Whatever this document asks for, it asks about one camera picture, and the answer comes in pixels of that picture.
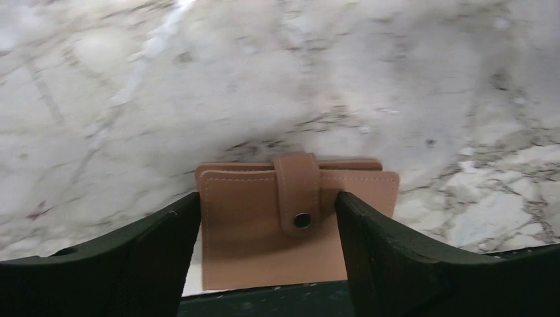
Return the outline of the tan leather card holder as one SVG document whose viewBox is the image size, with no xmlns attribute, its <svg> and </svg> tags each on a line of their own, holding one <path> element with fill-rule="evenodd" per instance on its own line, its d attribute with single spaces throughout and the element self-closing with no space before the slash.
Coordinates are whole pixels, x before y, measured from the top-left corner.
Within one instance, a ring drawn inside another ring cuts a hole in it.
<svg viewBox="0 0 560 317">
<path fill-rule="evenodd" d="M 378 160 L 318 160 L 312 153 L 271 163 L 208 162 L 195 178 L 206 291 L 346 280 L 338 193 L 391 217 L 400 184 Z"/>
</svg>

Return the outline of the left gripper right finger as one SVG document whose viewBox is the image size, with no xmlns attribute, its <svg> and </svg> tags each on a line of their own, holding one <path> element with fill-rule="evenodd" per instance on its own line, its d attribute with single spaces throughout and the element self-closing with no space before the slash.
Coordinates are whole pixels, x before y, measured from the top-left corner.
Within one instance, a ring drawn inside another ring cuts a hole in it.
<svg viewBox="0 0 560 317">
<path fill-rule="evenodd" d="M 476 254 L 341 192 L 335 201 L 357 316 L 558 316 L 559 246 Z"/>
</svg>

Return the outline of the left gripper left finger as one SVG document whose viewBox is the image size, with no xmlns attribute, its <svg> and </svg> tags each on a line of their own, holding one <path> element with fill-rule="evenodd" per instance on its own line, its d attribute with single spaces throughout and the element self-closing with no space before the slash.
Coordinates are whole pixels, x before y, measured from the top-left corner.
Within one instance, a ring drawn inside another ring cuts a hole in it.
<svg viewBox="0 0 560 317">
<path fill-rule="evenodd" d="M 201 222 L 192 193 L 48 257 L 1 262 L 2 316 L 176 316 Z"/>
</svg>

